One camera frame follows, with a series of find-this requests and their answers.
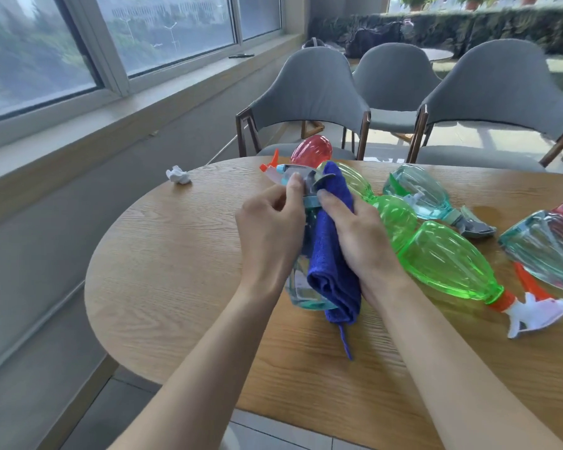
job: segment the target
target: person's right hand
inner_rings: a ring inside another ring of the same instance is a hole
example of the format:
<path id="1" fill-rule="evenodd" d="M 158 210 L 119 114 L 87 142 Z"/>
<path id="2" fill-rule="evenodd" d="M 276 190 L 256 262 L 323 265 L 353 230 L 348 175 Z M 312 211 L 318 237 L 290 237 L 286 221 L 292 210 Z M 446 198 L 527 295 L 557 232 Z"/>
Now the person's right hand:
<path id="1" fill-rule="evenodd" d="M 336 223 L 346 263 L 362 283 L 368 283 L 381 272 L 403 271 L 392 251 L 379 212 L 373 206 L 353 196 L 353 213 L 330 192 L 321 190 L 317 197 L 323 210 Z"/>

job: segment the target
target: blue microfiber towel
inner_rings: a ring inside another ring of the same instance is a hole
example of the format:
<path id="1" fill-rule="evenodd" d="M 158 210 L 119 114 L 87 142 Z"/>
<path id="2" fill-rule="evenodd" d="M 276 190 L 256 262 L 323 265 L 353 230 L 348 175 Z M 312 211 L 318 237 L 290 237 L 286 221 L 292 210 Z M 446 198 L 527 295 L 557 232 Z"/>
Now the blue microfiber towel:
<path id="1" fill-rule="evenodd" d="M 325 189 L 339 198 L 354 212 L 353 195 L 336 163 L 330 161 L 323 169 L 325 174 L 333 174 L 325 181 Z M 337 308 L 325 311 L 331 323 L 340 326 L 340 336 L 346 355 L 353 359 L 348 344 L 344 324 L 352 324 L 361 311 L 361 286 L 358 277 L 346 264 L 340 249 L 338 232 L 334 220 L 324 211 L 317 214 L 313 254 L 308 268 L 309 285 L 335 304 Z"/>

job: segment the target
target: person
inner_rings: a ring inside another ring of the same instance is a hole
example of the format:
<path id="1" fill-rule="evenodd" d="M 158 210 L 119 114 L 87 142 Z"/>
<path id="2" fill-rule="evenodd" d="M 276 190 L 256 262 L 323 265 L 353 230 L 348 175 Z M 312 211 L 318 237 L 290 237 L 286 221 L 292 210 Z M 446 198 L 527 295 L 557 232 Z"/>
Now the person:
<path id="1" fill-rule="evenodd" d="M 111 450 L 215 450 L 304 233 L 302 179 L 266 189 L 236 213 L 240 285 L 221 315 Z M 404 272 L 375 208 L 352 213 L 320 191 L 365 300 L 383 319 L 448 450 L 558 450 L 538 420 Z"/>

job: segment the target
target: patterned sofa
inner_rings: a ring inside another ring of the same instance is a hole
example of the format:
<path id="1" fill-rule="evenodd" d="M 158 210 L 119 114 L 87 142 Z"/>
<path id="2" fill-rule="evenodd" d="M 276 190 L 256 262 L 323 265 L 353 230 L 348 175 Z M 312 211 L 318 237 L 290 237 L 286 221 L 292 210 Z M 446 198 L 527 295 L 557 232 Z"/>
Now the patterned sofa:
<path id="1" fill-rule="evenodd" d="M 406 17 L 414 28 L 405 42 L 450 50 L 454 58 L 478 44 L 507 37 L 527 39 L 547 54 L 563 55 L 563 5 L 314 18 L 308 32 L 310 37 L 345 47 L 360 28 L 373 29 Z"/>

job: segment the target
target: tiled floor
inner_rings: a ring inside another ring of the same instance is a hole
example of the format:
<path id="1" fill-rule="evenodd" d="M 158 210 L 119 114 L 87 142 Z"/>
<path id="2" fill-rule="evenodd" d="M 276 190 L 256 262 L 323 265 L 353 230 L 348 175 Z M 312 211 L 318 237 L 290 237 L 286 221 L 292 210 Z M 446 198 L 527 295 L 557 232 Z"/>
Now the tiled floor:
<path id="1" fill-rule="evenodd" d="M 324 123 L 321 133 L 334 147 L 342 144 L 342 127 Z M 280 143 L 300 141 L 300 122 L 290 123 L 280 139 Z M 350 148 L 351 133 L 346 134 L 346 147 Z M 439 123 L 434 127 L 428 145 L 463 145 L 483 148 L 488 151 L 520 152 L 540 160 L 553 143 L 535 131 L 506 127 L 485 122 Z M 389 132 L 369 131 L 365 157 L 375 157 L 382 161 L 401 163 L 406 158 L 409 145 Z M 547 167 L 548 172 L 563 173 L 560 155 Z"/>
<path id="2" fill-rule="evenodd" d="M 119 368 L 61 450 L 105 450 L 158 392 L 159 386 Z M 347 442 L 235 410 L 229 425 L 241 450 L 364 450 Z"/>

